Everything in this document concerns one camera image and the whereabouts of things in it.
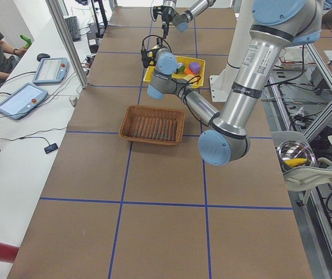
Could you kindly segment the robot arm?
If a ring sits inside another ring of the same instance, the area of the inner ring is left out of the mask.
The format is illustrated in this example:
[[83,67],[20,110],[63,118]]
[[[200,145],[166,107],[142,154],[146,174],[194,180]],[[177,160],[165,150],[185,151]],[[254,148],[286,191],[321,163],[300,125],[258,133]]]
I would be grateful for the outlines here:
[[188,24],[193,21],[207,8],[215,4],[215,0],[196,1],[191,7],[182,14],[176,11],[177,1],[163,1],[163,5],[153,8],[153,18],[158,15],[162,18],[163,39],[166,39],[169,33],[170,23],[175,26],[179,32],[184,32],[188,28]]
[[188,81],[172,78],[177,61],[170,48],[164,46],[153,51],[155,70],[147,94],[154,99],[176,95],[207,125],[208,129],[198,139],[198,150],[206,163],[221,166],[240,159],[250,145],[246,123],[280,52],[285,47],[311,44],[319,39],[323,5],[323,1],[253,2],[251,42],[222,111],[197,93]]

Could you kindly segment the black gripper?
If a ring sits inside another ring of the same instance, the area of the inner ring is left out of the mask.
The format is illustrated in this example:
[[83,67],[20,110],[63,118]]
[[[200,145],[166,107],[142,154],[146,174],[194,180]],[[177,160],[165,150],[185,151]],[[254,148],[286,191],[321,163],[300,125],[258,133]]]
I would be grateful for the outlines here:
[[151,48],[151,54],[150,57],[151,58],[156,58],[157,53],[161,50],[161,49],[165,49],[166,47],[163,44],[157,44],[155,46],[153,46]]
[[174,8],[172,6],[162,5],[162,30],[163,38],[166,38],[169,33],[169,23],[172,22],[174,16]]

